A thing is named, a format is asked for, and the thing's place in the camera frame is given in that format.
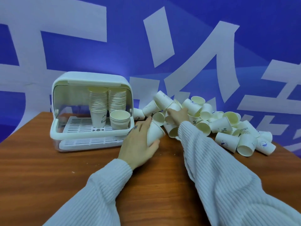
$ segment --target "hand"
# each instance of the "hand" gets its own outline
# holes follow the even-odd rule
[[[118,158],[129,164],[132,170],[143,165],[159,148],[160,140],[147,147],[146,139],[150,124],[151,117],[146,121],[138,121],[121,146]]]
[[[167,110],[168,114],[172,117],[173,121],[177,126],[180,126],[180,124],[183,121],[189,121],[189,116],[188,116],[188,109],[183,108],[180,111],[176,111],[173,109],[168,109]]]

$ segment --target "brown wood surface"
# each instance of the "brown wood surface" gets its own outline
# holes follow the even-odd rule
[[[118,156],[119,148],[60,153],[49,136],[51,113],[41,113],[0,144],[0,225],[42,225]],[[264,190],[301,212],[301,160],[277,145],[271,156],[234,155],[262,180]],[[116,200],[122,225],[209,225],[183,161],[183,148],[165,136]]]

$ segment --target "table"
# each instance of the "table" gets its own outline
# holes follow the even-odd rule
[[[42,225],[83,188],[119,148],[60,153],[43,112],[0,144],[0,225]],[[301,212],[301,160],[277,145],[271,156],[234,157],[262,180],[266,193]],[[122,225],[210,225],[189,179],[179,141],[165,136],[116,200]]]

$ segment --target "wall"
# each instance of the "wall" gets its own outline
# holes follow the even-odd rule
[[[66,71],[244,115],[301,156],[301,0],[0,0],[0,141]]]

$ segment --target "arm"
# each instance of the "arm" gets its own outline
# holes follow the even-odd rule
[[[179,127],[190,178],[212,226],[301,225],[301,214],[266,194],[259,177],[188,121]]]
[[[114,159],[92,174],[86,186],[66,202],[44,226],[120,225],[115,199],[132,175],[130,166]]]

